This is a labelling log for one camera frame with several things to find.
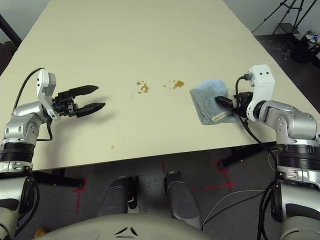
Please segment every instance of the table surface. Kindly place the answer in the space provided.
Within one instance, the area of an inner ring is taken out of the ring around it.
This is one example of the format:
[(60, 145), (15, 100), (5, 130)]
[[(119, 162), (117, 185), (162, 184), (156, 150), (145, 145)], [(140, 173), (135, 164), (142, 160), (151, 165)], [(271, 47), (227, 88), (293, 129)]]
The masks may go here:
[[(222, 0), (52, 0), (0, 78), (0, 129), (25, 77), (45, 67), (55, 73), (55, 94), (96, 85), (96, 92), (75, 101), (106, 106), (54, 122), (53, 141), (36, 145), (34, 170), (254, 144), (239, 122), (202, 125), (189, 91), (220, 79), (232, 96), (236, 79), (258, 64), (271, 68), (274, 100), (320, 120)], [(20, 104), (37, 100), (36, 78)], [(177, 81), (184, 85), (174, 89)], [(144, 84), (148, 92), (140, 94)], [(241, 83), (239, 90), (252, 88)], [(263, 142), (275, 140), (271, 128), (250, 127)], [(43, 124), (40, 137), (47, 134)]]

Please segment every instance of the brown stain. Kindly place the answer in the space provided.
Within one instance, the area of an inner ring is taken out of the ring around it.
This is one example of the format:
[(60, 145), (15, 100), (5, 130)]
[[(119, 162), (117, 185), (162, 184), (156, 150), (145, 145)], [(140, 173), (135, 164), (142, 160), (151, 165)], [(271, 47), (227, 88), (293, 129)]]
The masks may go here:
[(143, 91), (144, 93), (148, 93), (149, 87), (147, 86), (147, 84), (145, 83), (141, 88), (141, 91)]
[(185, 83), (183, 81), (177, 81), (176, 84), (174, 85), (173, 89), (176, 88), (181, 88), (183, 85), (185, 85)]

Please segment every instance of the folded cloth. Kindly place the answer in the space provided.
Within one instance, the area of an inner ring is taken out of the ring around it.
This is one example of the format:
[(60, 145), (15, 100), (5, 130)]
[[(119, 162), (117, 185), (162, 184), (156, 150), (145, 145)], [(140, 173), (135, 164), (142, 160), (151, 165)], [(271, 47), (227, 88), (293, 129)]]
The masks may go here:
[(190, 90), (193, 104), (202, 124), (213, 125), (237, 121), (237, 116), (220, 107), (215, 97), (228, 97), (228, 88), (224, 81), (210, 79)]

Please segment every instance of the gray floor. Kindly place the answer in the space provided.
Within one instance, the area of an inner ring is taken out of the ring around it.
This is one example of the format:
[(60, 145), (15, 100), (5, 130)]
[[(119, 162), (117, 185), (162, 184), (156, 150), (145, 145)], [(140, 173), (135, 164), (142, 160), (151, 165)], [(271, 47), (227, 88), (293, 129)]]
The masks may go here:
[[(261, 44), (266, 45), (267, 42), (261, 41)], [(289, 58), (283, 59), (277, 45), (268, 44), (266, 49), (292, 82), (320, 111), (319, 69), (311, 63), (302, 65)], [(140, 176), (139, 208), (136, 212), (168, 217), (170, 213), (163, 178), (170, 170), (182, 172), (203, 216), (224, 195), (238, 190), (264, 189), (272, 180), (274, 173), (268, 165), (268, 155), (265, 152), (244, 163), (234, 165), (225, 173), (226, 176), (223, 172), (218, 172), (215, 161), (230, 154), (230, 149), (226, 148), (68, 168), (67, 176), (87, 180), (86, 189), (80, 194), (78, 213), (78, 193), (70, 188), (40, 186), (41, 200), (38, 211), (15, 239), (30, 239), (39, 228), (53, 231), (94, 218), (106, 188), (121, 176)], [(228, 182), (232, 185), (230, 188), (226, 186)], [(252, 195), (254, 193), (234, 194), (226, 198), (216, 211)], [(208, 223), (204, 227), (204, 232), (217, 240), (254, 239), (257, 232), (259, 200), (260, 197), (257, 197), (228, 209)], [(280, 224), (271, 218), (269, 210), (265, 228), (270, 240), (278, 239)]]

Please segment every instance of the white wall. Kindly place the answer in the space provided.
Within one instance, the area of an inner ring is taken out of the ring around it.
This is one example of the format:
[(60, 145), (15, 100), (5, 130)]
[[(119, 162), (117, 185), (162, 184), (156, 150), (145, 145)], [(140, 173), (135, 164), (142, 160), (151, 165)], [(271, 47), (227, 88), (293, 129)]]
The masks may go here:
[[(50, 0), (0, 0), (0, 14), (23, 40), (49, 1)], [(9, 41), (9, 38), (0, 30), (0, 43), (6, 41)]]

